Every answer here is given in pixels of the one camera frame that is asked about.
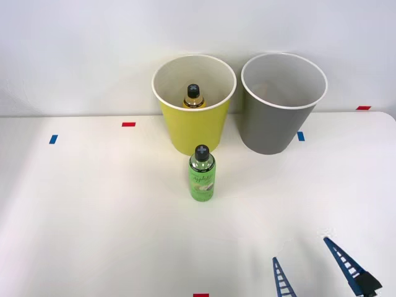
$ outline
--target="blue tape marker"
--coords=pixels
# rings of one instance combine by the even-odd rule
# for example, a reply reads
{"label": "blue tape marker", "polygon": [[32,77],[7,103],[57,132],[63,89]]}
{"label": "blue tape marker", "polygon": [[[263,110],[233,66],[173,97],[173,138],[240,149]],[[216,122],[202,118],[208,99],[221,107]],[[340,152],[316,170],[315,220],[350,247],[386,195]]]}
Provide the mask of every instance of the blue tape marker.
{"label": "blue tape marker", "polygon": [[58,139],[58,135],[52,135],[51,140],[49,141],[49,144],[55,144],[56,139]]}
{"label": "blue tape marker", "polygon": [[297,136],[299,141],[305,141],[304,133],[302,133],[301,131],[297,132]]}

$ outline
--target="yellow liquid bottle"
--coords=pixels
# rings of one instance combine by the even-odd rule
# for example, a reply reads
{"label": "yellow liquid bottle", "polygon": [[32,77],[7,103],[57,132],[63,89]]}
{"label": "yellow liquid bottle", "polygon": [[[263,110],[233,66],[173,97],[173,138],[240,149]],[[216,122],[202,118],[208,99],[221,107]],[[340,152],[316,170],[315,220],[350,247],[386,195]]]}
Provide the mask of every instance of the yellow liquid bottle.
{"label": "yellow liquid bottle", "polygon": [[196,84],[187,87],[187,96],[183,101],[184,108],[204,108],[206,107],[205,99],[199,92],[199,86]]}

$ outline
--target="gray cup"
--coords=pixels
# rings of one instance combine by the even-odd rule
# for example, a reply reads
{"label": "gray cup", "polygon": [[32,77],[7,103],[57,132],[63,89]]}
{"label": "gray cup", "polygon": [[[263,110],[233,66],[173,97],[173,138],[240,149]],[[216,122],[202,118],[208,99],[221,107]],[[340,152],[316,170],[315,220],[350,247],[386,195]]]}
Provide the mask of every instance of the gray cup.
{"label": "gray cup", "polygon": [[327,91],[327,78],[311,61],[295,54],[269,53],[242,69],[243,142],[257,153],[282,152]]}

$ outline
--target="cup rim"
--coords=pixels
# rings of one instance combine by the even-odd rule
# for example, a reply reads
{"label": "cup rim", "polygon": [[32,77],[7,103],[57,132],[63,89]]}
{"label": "cup rim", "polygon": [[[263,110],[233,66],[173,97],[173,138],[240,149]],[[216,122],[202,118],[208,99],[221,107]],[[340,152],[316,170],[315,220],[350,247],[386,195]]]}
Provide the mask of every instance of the cup rim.
{"label": "cup rim", "polygon": [[[214,105],[212,105],[212,106],[208,106],[208,107],[204,107],[204,108],[198,108],[198,109],[178,107],[178,106],[172,105],[171,103],[169,103],[169,102],[165,101],[164,99],[162,99],[161,96],[159,96],[159,94],[158,94],[157,91],[155,90],[155,87],[154,87],[154,80],[155,80],[155,77],[157,76],[158,72],[159,72],[165,65],[167,65],[167,64],[169,64],[169,63],[171,63],[171,62],[173,62],[173,61],[175,61],[175,60],[177,60],[177,59],[186,58],[186,57],[191,57],[191,56],[199,56],[199,57],[205,57],[205,58],[210,58],[210,59],[216,60],[216,61],[222,63],[223,65],[225,65],[225,66],[228,68],[228,70],[231,72],[231,74],[232,74],[232,76],[233,76],[233,80],[234,80],[233,88],[232,88],[231,92],[228,94],[228,96],[225,97],[225,98],[224,98],[222,101],[220,101],[219,103],[214,104]],[[223,60],[220,60],[220,59],[218,59],[218,58],[216,58],[216,57],[213,57],[213,56],[209,56],[209,55],[207,55],[207,54],[185,54],[185,55],[183,55],[183,56],[180,56],[180,57],[174,58],[174,59],[172,59],[172,60],[170,60],[170,61],[167,61],[167,62],[163,63],[163,64],[154,72],[153,78],[152,78],[152,80],[151,80],[151,88],[152,88],[152,90],[153,90],[154,95],[156,96],[156,98],[157,98],[158,100],[160,100],[163,104],[169,106],[170,108],[174,108],[174,109],[176,109],[176,110],[181,110],[181,111],[187,111],[187,112],[189,112],[189,113],[190,113],[190,112],[199,113],[199,112],[202,112],[202,111],[211,110],[211,109],[214,109],[214,108],[216,108],[216,107],[218,107],[218,106],[224,104],[225,102],[227,102],[227,101],[232,97],[232,95],[234,95],[235,90],[236,90],[236,84],[237,84],[236,75],[235,75],[234,70],[230,67],[230,65],[228,65],[228,64],[227,64],[226,62],[224,62]]]}
{"label": "cup rim", "polygon": [[[303,61],[305,61],[305,62],[308,62],[309,64],[311,64],[312,66],[314,66],[314,67],[322,74],[322,77],[323,77],[324,82],[325,82],[325,89],[324,89],[324,91],[323,91],[322,96],[321,96],[319,99],[317,99],[316,101],[314,101],[314,102],[312,102],[312,103],[310,103],[310,104],[302,105],[302,106],[283,106],[283,105],[277,105],[277,104],[274,104],[274,103],[271,103],[271,102],[268,102],[268,101],[265,101],[265,100],[261,99],[260,97],[258,97],[256,94],[254,94],[254,93],[247,87],[247,85],[246,85],[246,83],[245,83],[245,79],[244,79],[244,71],[245,71],[246,67],[247,67],[250,63],[252,63],[254,60],[256,60],[256,59],[258,59],[258,58],[261,58],[261,57],[263,57],[263,56],[279,56],[279,55],[292,56],[292,57],[301,59],[301,60],[303,60]],[[245,90],[246,90],[253,98],[259,100],[260,102],[262,102],[262,103],[264,103],[264,104],[266,104],[266,105],[269,105],[269,106],[272,106],[272,107],[275,107],[275,108],[281,108],[281,109],[283,109],[283,110],[303,110],[303,109],[305,109],[305,108],[312,107],[312,106],[316,105],[319,101],[321,101],[321,100],[323,99],[323,97],[325,97],[325,95],[326,95],[326,93],[327,93],[327,89],[329,88],[329,83],[328,83],[328,81],[327,81],[327,77],[326,77],[326,75],[324,74],[323,70],[322,70],[321,68],[319,68],[318,65],[316,65],[315,63],[313,63],[312,61],[310,61],[310,60],[308,60],[308,59],[306,59],[306,58],[304,58],[304,57],[298,56],[297,54],[291,54],[291,53],[264,53],[264,54],[260,54],[260,55],[258,55],[258,56],[255,56],[255,57],[251,58],[248,62],[246,62],[246,64],[245,64],[245,65],[243,66],[243,68],[242,68],[241,80],[242,80],[243,87],[245,88]]]}

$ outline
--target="paper cup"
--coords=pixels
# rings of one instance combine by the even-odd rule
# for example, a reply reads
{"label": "paper cup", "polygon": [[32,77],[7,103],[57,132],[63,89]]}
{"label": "paper cup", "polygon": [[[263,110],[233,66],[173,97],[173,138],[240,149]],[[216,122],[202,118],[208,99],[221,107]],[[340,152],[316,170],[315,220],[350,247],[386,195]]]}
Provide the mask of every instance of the paper cup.
{"label": "paper cup", "polygon": [[262,54],[242,69],[243,142],[257,153],[282,152],[315,105],[325,96],[327,78],[313,62],[288,53]]}
{"label": "paper cup", "polygon": [[[190,84],[199,85],[207,107],[183,108]],[[199,144],[207,145],[210,151],[217,147],[236,88],[236,76],[229,65],[203,54],[183,56],[154,73],[152,88],[178,151],[192,155]]]}

